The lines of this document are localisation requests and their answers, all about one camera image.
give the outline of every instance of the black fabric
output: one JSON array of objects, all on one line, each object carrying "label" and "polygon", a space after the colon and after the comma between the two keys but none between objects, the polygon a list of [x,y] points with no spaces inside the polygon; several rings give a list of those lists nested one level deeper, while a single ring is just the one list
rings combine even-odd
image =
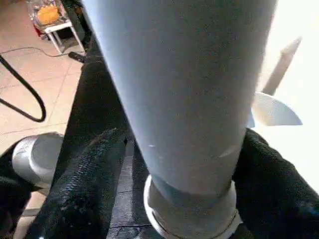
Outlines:
[{"label": "black fabric", "polygon": [[18,142],[0,156],[0,238],[12,236],[31,192],[38,189],[12,167],[12,154]]},{"label": "black fabric", "polygon": [[106,238],[127,134],[124,111],[93,41],[53,185],[27,239]]},{"label": "black fabric", "polygon": [[318,194],[250,129],[233,180],[239,213],[255,238],[319,238]]}]

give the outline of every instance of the beige floor tile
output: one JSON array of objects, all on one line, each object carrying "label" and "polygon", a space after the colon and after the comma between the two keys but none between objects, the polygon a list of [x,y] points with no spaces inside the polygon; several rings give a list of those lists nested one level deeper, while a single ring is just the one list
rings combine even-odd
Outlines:
[{"label": "beige floor tile", "polygon": [[[55,50],[48,51],[47,53],[56,55]],[[15,69],[28,82],[65,76],[71,64],[68,56],[48,57],[41,52],[16,58],[19,58],[19,64],[15,63]],[[9,85],[14,86],[18,84],[18,80],[12,77]]]},{"label": "beige floor tile", "polygon": [[4,153],[4,151],[7,150],[11,145],[13,145],[15,142],[21,140],[24,137],[37,135],[41,133],[47,133],[47,132],[58,132],[60,134],[64,134],[65,129],[66,129],[66,123],[63,123],[63,124],[50,125],[46,127],[28,129],[28,130],[23,130],[18,132],[1,134],[0,135],[0,154]]},{"label": "beige floor tile", "polygon": [[71,66],[70,66],[67,74],[71,75],[71,74],[75,74],[75,73],[81,73],[82,66],[83,66],[83,64],[81,62],[78,62],[78,61],[75,61],[72,59]]},{"label": "beige floor tile", "polygon": [[[33,122],[4,105],[0,105],[0,134],[47,126],[49,116],[51,115],[57,100],[62,82],[63,77],[32,83],[32,86],[45,103],[48,115],[45,122]],[[41,115],[41,110],[36,100],[23,86],[7,87],[2,90],[1,97],[33,116],[39,117]]]},{"label": "beige floor tile", "polygon": [[65,77],[61,92],[49,120],[49,124],[65,123],[68,121],[79,78],[80,73],[67,75]]},{"label": "beige floor tile", "polygon": [[42,204],[45,201],[46,196],[39,192],[33,192],[31,194],[31,199],[29,200],[28,204],[26,205],[27,209],[35,209],[35,208],[41,208]]},{"label": "beige floor tile", "polygon": [[20,218],[13,239],[23,239],[35,217]]},{"label": "beige floor tile", "polygon": [[10,80],[10,72],[0,63],[0,88],[6,87]]}]

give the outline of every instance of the white wall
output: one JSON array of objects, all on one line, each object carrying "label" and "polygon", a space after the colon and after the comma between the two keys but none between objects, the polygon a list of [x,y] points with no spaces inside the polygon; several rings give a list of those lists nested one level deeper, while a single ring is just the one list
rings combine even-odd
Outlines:
[{"label": "white wall", "polygon": [[302,36],[318,14],[319,0],[278,1],[265,49],[257,91],[263,89],[280,58],[281,50],[297,37]]}]

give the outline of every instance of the white table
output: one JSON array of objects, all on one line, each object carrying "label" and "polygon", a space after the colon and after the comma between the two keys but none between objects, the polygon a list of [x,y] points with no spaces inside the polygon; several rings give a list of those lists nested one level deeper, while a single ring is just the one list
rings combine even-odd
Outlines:
[{"label": "white table", "polygon": [[82,45],[82,42],[81,42],[79,36],[77,35],[77,33],[72,25],[72,22],[70,20],[67,20],[63,24],[49,26],[44,30],[44,32],[49,36],[50,40],[52,41],[53,45],[55,46],[55,48],[57,49],[59,54],[62,54],[63,50],[61,50],[61,47],[63,44],[62,44],[62,41],[61,41],[61,39],[56,31],[62,30],[62,29],[68,28],[68,27],[71,29],[75,39],[77,40],[77,42],[79,43],[79,45],[81,47],[81,49],[83,51],[85,51],[85,49]]}]

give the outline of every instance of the plastic container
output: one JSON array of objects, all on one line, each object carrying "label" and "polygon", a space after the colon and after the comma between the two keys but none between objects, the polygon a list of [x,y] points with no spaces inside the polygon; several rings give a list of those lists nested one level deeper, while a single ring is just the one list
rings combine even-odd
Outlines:
[{"label": "plastic container", "polygon": [[26,0],[33,24],[40,30],[64,23],[68,18],[60,0]]}]

